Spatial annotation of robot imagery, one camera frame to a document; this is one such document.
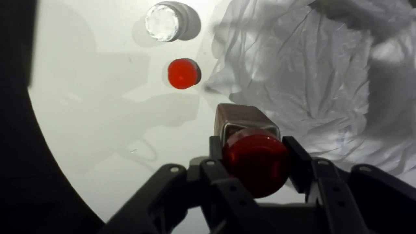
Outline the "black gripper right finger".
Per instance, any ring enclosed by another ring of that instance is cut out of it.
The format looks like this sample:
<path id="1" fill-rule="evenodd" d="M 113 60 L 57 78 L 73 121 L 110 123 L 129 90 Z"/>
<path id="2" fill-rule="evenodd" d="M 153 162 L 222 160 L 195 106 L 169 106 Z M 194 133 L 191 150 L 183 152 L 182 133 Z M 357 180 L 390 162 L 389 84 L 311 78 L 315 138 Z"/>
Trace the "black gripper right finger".
<path id="1" fill-rule="evenodd" d="M 329 160 L 313 159 L 294 137 L 283 137 L 292 163 L 290 181 L 305 203 L 317 210 L 325 234 L 370 234 L 356 201 Z"/>

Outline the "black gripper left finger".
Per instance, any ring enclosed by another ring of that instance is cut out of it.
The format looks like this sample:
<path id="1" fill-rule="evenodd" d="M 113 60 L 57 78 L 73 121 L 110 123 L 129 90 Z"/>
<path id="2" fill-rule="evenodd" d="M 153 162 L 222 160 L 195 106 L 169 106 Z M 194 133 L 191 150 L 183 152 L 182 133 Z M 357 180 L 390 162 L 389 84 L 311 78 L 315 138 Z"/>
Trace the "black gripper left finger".
<path id="1" fill-rule="evenodd" d="M 200 207 L 209 234 L 274 234 L 265 212 L 222 164 L 222 145 L 211 137 L 209 154 L 191 160 L 188 206 Z"/>

